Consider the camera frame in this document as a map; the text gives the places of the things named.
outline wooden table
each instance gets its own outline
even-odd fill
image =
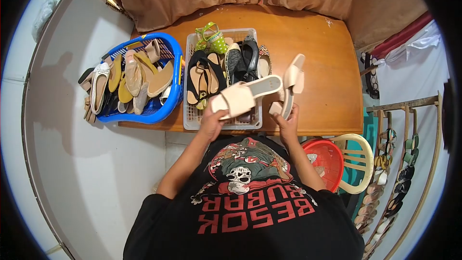
[[[185,53],[186,37],[209,21],[220,29],[257,30],[258,44],[265,44],[271,55],[273,74],[284,71],[298,53],[306,56],[303,66],[303,93],[295,95],[300,106],[299,136],[341,135],[363,131],[361,79],[350,33],[341,20],[309,11],[292,11],[283,7],[227,4],[200,9],[158,31],[172,35]],[[139,36],[134,30],[132,38]],[[268,114],[277,94],[263,98],[263,126],[259,130],[223,130],[228,134],[266,131],[279,135]],[[151,130],[189,131],[183,128],[183,107],[176,107],[157,124],[119,122],[119,126]]]

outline hand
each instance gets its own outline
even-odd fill
[[[225,121],[220,120],[220,118],[228,114],[228,110],[219,110],[216,113],[212,113],[210,105],[211,100],[212,98],[209,99],[208,106],[205,108],[204,115],[200,120],[200,128],[197,132],[198,136],[202,137],[209,143],[215,141],[225,124]]]
[[[292,111],[285,120],[280,114],[274,113],[271,115],[276,124],[279,125],[281,142],[287,147],[288,143],[297,142],[297,126],[298,126],[298,105],[292,105]]]

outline white plastic basket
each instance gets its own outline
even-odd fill
[[[253,28],[239,28],[239,29],[224,29],[221,30],[223,37],[231,37],[234,42],[243,41],[247,35],[251,35],[257,40],[257,32]],[[188,82],[188,65],[189,59],[193,56],[194,49],[197,43],[197,35],[192,33],[188,35],[186,41],[186,68],[184,73],[184,89],[183,89],[183,126],[186,130],[199,130],[200,119],[202,118],[202,110],[197,109],[195,106],[188,104],[186,83]],[[260,70],[257,69],[258,77],[261,77]],[[231,119],[223,126],[224,130],[255,130],[262,127],[262,97],[257,99],[255,112],[251,114],[250,122],[239,121],[238,118]]]

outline white plastic chair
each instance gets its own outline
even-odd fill
[[[355,164],[351,164],[351,163],[343,161],[343,165],[347,168],[364,171],[364,178],[362,182],[358,186],[353,186],[342,180],[340,181],[340,184],[339,184],[339,187],[344,189],[347,193],[350,193],[350,194],[361,193],[369,185],[369,182],[371,181],[372,175],[374,173],[374,155],[372,153],[371,146],[369,146],[369,143],[366,141],[365,138],[357,134],[345,134],[341,136],[330,137],[328,138],[328,140],[333,141],[333,142],[334,141],[356,141],[361,146],[362,150],[341,149],[341,151],[343,153],[344,160],[351,160],[351,161],[362,162],[366,164],[366,166],[360,166],[360,165],[355,165]],[[356,157],[356,156],[349,156],[346,154],[364,155],[365,157],[362,158],[362,157]]]

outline red plastic basket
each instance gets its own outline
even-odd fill
[[[340,149],[331,141],[311,139],[302,145],[306,154],[316,154],[313,166],[323,166],[322,180],[326,188],[335,193],[343,175],[343,155]]]

